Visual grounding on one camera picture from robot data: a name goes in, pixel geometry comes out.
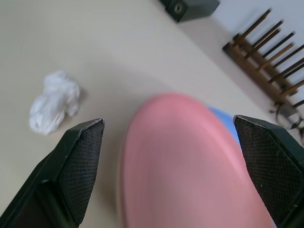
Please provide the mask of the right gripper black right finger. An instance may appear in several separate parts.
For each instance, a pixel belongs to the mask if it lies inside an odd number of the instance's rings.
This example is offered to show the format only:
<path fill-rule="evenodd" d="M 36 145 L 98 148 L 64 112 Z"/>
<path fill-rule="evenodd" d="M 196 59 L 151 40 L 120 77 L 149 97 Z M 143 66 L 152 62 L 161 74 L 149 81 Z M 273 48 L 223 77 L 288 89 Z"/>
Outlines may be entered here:
<path fill-rule="evenodd" d="M 277 228 L 304 228 L 304 147 L 276 124 L 234 116 L 249 176 Z"/>

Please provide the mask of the pink plate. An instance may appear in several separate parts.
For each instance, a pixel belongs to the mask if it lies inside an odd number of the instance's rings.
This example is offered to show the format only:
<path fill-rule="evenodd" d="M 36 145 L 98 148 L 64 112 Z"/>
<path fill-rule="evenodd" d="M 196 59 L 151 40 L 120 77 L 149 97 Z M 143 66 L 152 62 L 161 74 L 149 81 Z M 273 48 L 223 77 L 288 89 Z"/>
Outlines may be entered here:
<path fill-rule="evenodd" d="M 122 228 L 274 228 L 239 144 L 186 95 L 157 95 L 140 107 L 117 188 Z"/>

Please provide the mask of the brown wooden peg rack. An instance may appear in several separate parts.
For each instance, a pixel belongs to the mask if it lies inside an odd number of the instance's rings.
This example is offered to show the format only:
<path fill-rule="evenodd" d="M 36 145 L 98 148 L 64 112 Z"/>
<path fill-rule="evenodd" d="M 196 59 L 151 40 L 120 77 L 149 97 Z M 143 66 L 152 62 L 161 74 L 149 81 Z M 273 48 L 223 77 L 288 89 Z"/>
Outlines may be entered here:
<path fill-rule="evenodd" d="M 293 104 L 290 97 L 304 86 L 304 79 L 296 84 L 291 84 L 287 79 L 298 71 L 304 70 L 304 57 L 283 71 L 277 68 L 304 50 L 304 44 L 297 49 L 293 49 L 294 42 L 287 44 L 287 41 L 295 35 L 295 32 L 292 31 L 265 53 L 260 52 L 263 46 L 279 34 L 284 20 L 277 22 L 254 43 L 247 39 L 248 35 L 267 18 L 271 11 L 271 8 L 267 9 L 245 32 L 236 34 L 222 50 L 275 105 L 286 105 L 289 109 L 296 109 L 304 105 L 304 99 Z"/>

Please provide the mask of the black-framed clear eyeglasses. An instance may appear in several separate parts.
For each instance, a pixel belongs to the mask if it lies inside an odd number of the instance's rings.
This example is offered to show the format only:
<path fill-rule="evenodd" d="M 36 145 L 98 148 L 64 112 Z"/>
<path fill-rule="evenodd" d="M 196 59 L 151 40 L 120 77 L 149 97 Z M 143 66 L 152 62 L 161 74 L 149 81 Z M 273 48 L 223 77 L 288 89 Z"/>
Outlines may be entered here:
<path fill-rule="evenodd" d="M 276 102 L 269 113 L 273 114 L 276 123 L 286 130 L 297 129 L 304 132 L 304 118 L 296 109 L 287 104 Z"/>

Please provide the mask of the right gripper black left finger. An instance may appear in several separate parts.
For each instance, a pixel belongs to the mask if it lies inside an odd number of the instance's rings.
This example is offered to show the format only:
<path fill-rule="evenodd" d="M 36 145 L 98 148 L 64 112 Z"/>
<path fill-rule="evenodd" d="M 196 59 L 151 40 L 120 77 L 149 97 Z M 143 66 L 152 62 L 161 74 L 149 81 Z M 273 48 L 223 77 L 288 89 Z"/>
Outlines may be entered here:
<path fill-rule="evenodd" d="M 0 217 L 0 228 L 79 228 L 95 184 L 103 119 L 68 129 Z"/>

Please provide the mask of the crumpled white paper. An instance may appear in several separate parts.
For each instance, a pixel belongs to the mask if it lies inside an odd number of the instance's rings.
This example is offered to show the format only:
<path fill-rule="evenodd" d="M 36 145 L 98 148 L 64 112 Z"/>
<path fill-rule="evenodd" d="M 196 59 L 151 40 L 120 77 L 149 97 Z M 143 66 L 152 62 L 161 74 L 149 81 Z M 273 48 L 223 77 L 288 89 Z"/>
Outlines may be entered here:
<path fill-rule="evenodd" d="M 47 75 L 43 92 L 30 107 L 30 129 L 42 135 L 55 132 L 66 116 L 78 113 L 80 95 L 81 87 L 65 71 Z"/>

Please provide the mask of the plain black box with hole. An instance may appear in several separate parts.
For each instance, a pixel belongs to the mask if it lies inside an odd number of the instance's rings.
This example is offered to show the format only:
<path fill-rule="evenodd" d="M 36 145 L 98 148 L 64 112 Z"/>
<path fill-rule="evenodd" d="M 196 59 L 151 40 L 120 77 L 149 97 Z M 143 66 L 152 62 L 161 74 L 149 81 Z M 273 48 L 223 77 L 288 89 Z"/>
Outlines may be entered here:
<path fill-rule="evenodd" d="M 159 0 L 177 23 L 208 17 L 218 8 L 220 0 Z"/>

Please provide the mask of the blue plate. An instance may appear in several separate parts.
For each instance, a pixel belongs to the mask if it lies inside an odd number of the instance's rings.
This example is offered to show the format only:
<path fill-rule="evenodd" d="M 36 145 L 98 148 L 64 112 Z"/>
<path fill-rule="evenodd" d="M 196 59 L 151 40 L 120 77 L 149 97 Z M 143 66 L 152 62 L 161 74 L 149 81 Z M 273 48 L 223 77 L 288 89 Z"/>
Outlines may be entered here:
<path fill-rule="evenodd" d="M 209 106 L 209 110 L 225 125 L 237 144 L 240 146 L 238 133 L 233 123 L 233 116 L 215 107 Z"/>

